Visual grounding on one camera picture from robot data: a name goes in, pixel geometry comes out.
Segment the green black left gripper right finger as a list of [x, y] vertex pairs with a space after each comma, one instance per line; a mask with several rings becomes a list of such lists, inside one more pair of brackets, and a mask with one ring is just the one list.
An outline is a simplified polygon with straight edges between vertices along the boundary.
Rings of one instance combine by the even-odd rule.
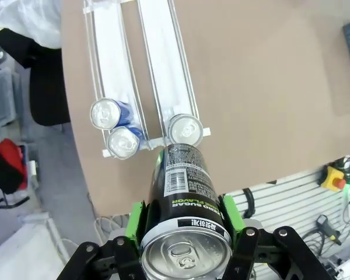
[[231, 196], [221, 195], [219, 202], [232, 234], [232, 256], [222, 279], [249, 279], [254, 264], [266, 264], [279, 279], [333, 279], [294, 228], [269, 233], [246, 226]]

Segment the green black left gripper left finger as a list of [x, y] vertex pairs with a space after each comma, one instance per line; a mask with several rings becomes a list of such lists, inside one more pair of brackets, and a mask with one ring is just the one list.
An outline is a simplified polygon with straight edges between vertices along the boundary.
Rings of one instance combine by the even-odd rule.
[[102, 246], [93, 242], [79, 245], [58, 279], [146, 279], [139, 260], [146, 214], [145, 203], [135, 203], [122, 236]]

